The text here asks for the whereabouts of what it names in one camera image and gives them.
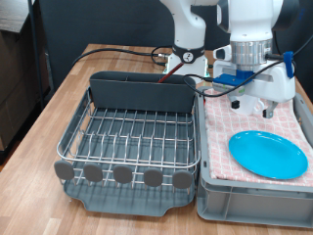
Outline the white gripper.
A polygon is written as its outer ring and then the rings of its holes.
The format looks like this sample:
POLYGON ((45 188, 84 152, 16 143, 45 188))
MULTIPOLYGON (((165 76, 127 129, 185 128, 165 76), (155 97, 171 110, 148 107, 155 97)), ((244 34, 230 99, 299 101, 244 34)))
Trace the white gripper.
MULTIPOLYGON (((277 102, 286 102, 295 95, 295 78, 288 77, 284 62, 268 61, 255 66, 253 70, 240 70, 236 64, 216 61, 213 64, 213 88, 216 91, 230 92, 230 96, 249 95, 268 100, 268 107, 263 111, 265 118, 272 118, 277 102)), ((238 109, 240 101, 231 103, 232 109, 238 109)))

